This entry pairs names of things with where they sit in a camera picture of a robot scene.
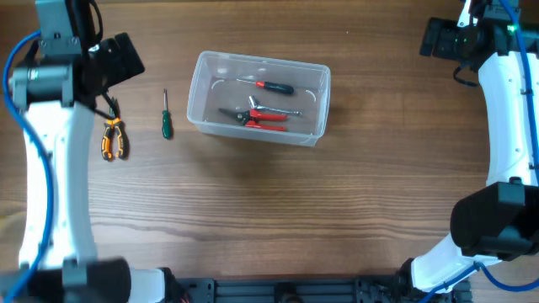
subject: wood grain surface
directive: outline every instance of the wood grain surface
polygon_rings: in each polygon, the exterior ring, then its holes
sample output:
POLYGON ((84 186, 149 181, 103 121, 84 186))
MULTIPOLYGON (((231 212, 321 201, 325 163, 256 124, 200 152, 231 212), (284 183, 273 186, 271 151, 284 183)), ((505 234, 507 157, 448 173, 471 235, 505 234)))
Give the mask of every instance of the wood grain surface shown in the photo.
MULTIPOLYGON (((455 83, 455 62, 419 56, 427 20, 457 19, 456 0, 108 2, 105 36, 129 33, 147 71, 112 89, 128 161, 103 161, 95 120, 89 199, 100 257, 179 277, 390 274, 444 237, 453 205, 485 184, 481 88, 455 83), (202 51, 329 66, 325 136, 305 148, 199 133, 186 108, 202 51), (164 88, 173 141, 161 134, 164 88)), ((0 6, 2 66, 37 27, 32 5, 0 6)), ((5 270, 16 268, 24 233, 26 161, 3 105, 0 140, 5 270)), ((493 272, 523 284, 539 262, 520 258, 493 272)), ((539 302, 539 292, 506 294, 483 274, 472 282, 477 302, 539 302)))

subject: wire cutter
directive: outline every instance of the wire cutter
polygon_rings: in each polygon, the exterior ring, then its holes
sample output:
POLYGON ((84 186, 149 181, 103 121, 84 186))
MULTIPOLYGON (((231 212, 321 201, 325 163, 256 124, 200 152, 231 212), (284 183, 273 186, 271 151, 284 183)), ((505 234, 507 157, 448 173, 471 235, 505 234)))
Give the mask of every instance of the wire cutter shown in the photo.
POLYGON ((256 109, 250 109, 244 112, 236 112, 229 109, 219 109, 223 114, 231 117, 245 127, 256 128, 260 130, 286 131, 284 126, 260 125, 259 121, 285 121, 286 114, 262 114, 256 109))
MULTIPOLYGON (((116 107, 116 111, 119 113, 120 107, 118 106, 118 100, 112 98, 112 101, 116 107)), ((112 161, 112 139, 116 134, 118 138, 118 151, 116 152, 116 157, 125 160, 129 155, 129 141, 125 135, 125 123, 121 120, 120 114, 118 114, 118 117, 115 116, 115 111, 112 107, 109 109, 109 114, 115 117, 115 119, 107 120, 107 122, 104 123, 103 140, 101 140, 101 155, 105 161, 112 161)))

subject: plastic bin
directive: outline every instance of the plastic bin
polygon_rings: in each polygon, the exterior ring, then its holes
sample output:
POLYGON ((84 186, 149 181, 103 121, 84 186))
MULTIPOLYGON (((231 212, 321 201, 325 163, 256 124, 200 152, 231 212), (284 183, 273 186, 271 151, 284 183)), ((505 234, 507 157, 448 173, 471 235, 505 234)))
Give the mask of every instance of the plastic bin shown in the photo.
POLYGON ((193 75, 187 118, 206 134, 314 146, 326 128, 330 83, 327 66, 204 51, 193 75), (237 79, 287 84, 295 91, 292 95, 275 93, 237 79), (283 122, 259 122, 283 125, 287 129, 273 131, 243 126, 219 111, 247 111, 249 96, 254 96, 263 106, 298 110, 302 115, 289 115, 283 122))

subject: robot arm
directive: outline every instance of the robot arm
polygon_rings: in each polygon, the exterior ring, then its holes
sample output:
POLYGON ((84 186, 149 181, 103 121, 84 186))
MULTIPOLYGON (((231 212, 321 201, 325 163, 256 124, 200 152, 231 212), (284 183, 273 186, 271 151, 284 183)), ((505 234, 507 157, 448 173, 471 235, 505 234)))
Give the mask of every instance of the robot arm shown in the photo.
MULTIPOLYGON (((35 129, 51 163, 54 189, 51 240, 23 295, 42 300, 71 298, 106 302, 158 302, 175 285, 166 269, 136 270, 124 259, 98 261, 88 213, 88 151, 97 111, 95 98, 144 72, 127 34, 101 41, 103 26, 92 0, 38 0, 41 39, 13 70, 13 102, 35 129), (92 5, 99 18, 93 27, 92 5), (35 59, 37 47, 44 57, 35 59), (31 285, 46 284, 35 290, 31 285)), ((5 274, 13 286, 36 260, 45 229, 47 184, 35 144, 25 134, 28 212, 21 271, 5 274)))
MULTIPOLYGON (((518 1, 513 4, 519 13, 518 1)), ((539 35, 529 28, 524 37, 535 83, 539 80, 539 35)), ((539 226, 530 216, 539 214, 533 206, 537 179, 526 96, 522 93, 526 87, 522 61, 514 28, 499 1, 467 0, 458 23, 431 19, 420 53, 459 61, 478 73, 490 137, 488 187, 460 201, 451 216, 451 233, 411 262, 413 287, 429 292, 476 262, 489 266, 536 253, 539 226), (471 15, 475 26, 469 26, 471 15)), ((537 113, 539 100, 536 95, 533 98, 537 113)), ((452 285, 439 293, 451 289, 452 285)))

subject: blue cable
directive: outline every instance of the blue cable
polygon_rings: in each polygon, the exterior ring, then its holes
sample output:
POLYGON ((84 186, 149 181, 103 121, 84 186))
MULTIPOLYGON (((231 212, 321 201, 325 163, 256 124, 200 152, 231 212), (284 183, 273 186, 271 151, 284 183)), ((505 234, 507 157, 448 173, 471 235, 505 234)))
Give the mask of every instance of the blue cable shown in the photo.
POLYGON ((37 152, 40 156, 41 161, 43 162, 43 168, 45 169, 45 180, 47 182, 47 212, 46 212, 46 219, 45 219, 45 228, 43 229, 43 237, 41 239, 40 247, 37 252, 37 256, 35 256, 34 262, 30 265, 29 269, 25 271, 20 277, 15 286, 9 290, 8 294, 4 298, 4 302, 11 302, 14 298, 16 298, 21 290, 24 289, 32 275, 37 270, 38 265, 40 264, 41 259, 45 255, 45 251, 47 247, 49 246, 49 239, 51 237, 51 229, 52 229, 52 216, 53 216, 53 207, 54 207, 54 187, 52 184, 52 168, 51 163, 49 161, 49 157, 47 156, 47 151, 45 149, 45 146, 40 140, 40 137, 35 132, 34 128, 28 123, 28 121, 19 113, 17 108, 15 107, 15 104, 13 104, 13 100, 11 99, 11 96, 9 95, 9 88, 8 88, 8 79, 9 79, 9 68, 13 64, 13 59, 15 55, 23 48, 26 43, 29 41, 39 38, 41 36, 41 31, 37 30, 31 35, 24 38, 22 41, 20 41, 15 48, 11 51, 11 54, 9 54, 8 61, 6 62, 6 66, 3 69, 3 80, 2 80, 2 88, 3 88, 3 97, 6 104, 6 108, 8 108, 8 112, 13 116, 17 124, 26 131, 26 134, 28 134, 30 142, 33 142, 35 147, 37 148, 37 152))
POLYGON ((449 280, 449 282, 446 282, 444 284, 438 285, 434 287, 428 294, 425 296, 419 303, 427 303, 429 302, 430 298, 432 298, 433 295, 436 294, 436 292, 450 288, 452 285, 460 282, 461 280, 465 279, 469 274, 473 274, 474 271, 476 271, 477 268, 474 265, 470 266, 468 269, 462 272, 462 274, 457 275, 454 279, 449 280))
POLYGON ((526 106, 528 108, 528 120, 530 122, 530 136, 531 136, 531 151, 533 153, 533 167, 536 173, 536 180, 539 183, 539 142, 537 142, 537 125, 536 125, 536 109, 533 104, 533 90, 531 84, 531 69, 530 62, 528 61, 528 55, 526 54, 526 45, 524 44, 524 38, 522 37, 522 31, 520 30, 519 19, 515 14, 513 8, 509 5, 507 0, 499 0, 504 7, 505 11, 511 18, 511 22, 516 27, 515 37, 516 44, 519 46, 520 57, 522 58, 522 67, 524 69, 524 78, 526 81, 526 106))
POLYGON ((477 262, 477 266, 485 273, 485 275, 487 276, 487 279, 501 290, 511 291, 511 292, 522 292, 522 291, 534 290, 537 286, 539 286, 539 279, 529 284, 521 285, 521 286, 510 286, 507 284, 503 284, 499 282, 495 277, 493 277, 492 274, 490 274, 485 264, 477 262))

